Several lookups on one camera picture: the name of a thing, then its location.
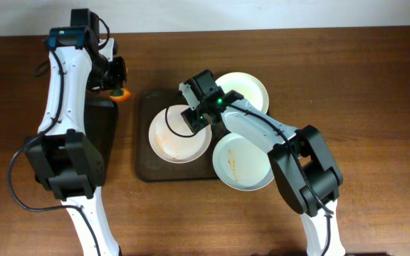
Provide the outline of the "orange green scrub sponge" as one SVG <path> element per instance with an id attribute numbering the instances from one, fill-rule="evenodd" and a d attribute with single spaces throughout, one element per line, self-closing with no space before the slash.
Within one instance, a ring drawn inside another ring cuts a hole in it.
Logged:
<path id="1" fill-rule="evenodd" d="M 125 87 L 114 89 L 109 94 L 109 98 L 114 102 L 124 102 L 125 100 L 129 99 L 130 96 L 131 92 Z"/>

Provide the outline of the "pink plate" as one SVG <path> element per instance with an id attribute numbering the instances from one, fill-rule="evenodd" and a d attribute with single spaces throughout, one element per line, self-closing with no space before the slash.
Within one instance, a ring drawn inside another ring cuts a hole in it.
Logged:
<path id="1" fill-rule="evenodd" d="M 167 121 L 178 134 L 192 135 L 181 113 L 189 109 L 188 105 L 173 105 L 169 107 Z M 160 111 L 150 123 L 148 130 L 149 144 L 161 159 L 173 164 L 185 164 L 198 159 L 211 144 L 212 132 L 208 125 L 190 138 L 178 137 L 173 134 L 165 122 L 166 109 Z"/>

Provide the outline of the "pale blue plate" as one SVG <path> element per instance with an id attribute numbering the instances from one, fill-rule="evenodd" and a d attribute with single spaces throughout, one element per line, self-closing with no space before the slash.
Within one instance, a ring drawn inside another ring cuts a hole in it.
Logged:
<path id="1" fill-rule="evenodd" d="M 267 154 L 235 133 L 218 141 L 212 164 L 216 175 L 227 186 L 239 191 L 256 191 L 274 179 Z"/>

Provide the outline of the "cream white plate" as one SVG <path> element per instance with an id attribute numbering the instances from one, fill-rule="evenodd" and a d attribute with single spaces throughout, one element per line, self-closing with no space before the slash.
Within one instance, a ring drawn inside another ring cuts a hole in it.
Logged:
<path id="1" fill-rule="evenodd" d="M 235 90 L 242 94 L 257 110 L 267 113 L 269 96 L 263 83 L 253 75 L 242 72 L 232 72 L 222 75 L 216 80 L 224 92 Z"/>

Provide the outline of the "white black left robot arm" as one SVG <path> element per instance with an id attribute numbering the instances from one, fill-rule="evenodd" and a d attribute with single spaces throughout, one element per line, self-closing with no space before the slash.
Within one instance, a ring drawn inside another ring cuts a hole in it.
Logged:
<path id="1" fill-rule="evenodd" d="M 90 9 L 73 9 L 69 26 L 50 30 L 46 110 L 37 136 L 23 147 L 37 182 L 70 215 L 84 255 L 121 253 L 102 200 L 117 104 L 86 98 L 103 90 L 127 96 L 127 68 L 115 40 L 100 39 L 103 23 Z"/>

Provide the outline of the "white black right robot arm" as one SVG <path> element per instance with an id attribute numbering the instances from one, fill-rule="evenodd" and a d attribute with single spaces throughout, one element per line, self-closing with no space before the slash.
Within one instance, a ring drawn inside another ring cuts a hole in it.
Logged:
<path id="1" fill-rule="evenodd" d="M 335 216 L 343 177 L 315 127 L 282 124 L 235 91 L 180 95 L 189 105 L 182 117 L 191 131 L 221 124 L 267 154 L 281 197 L 302 219 L 308 255 L 345 255 Z"/>

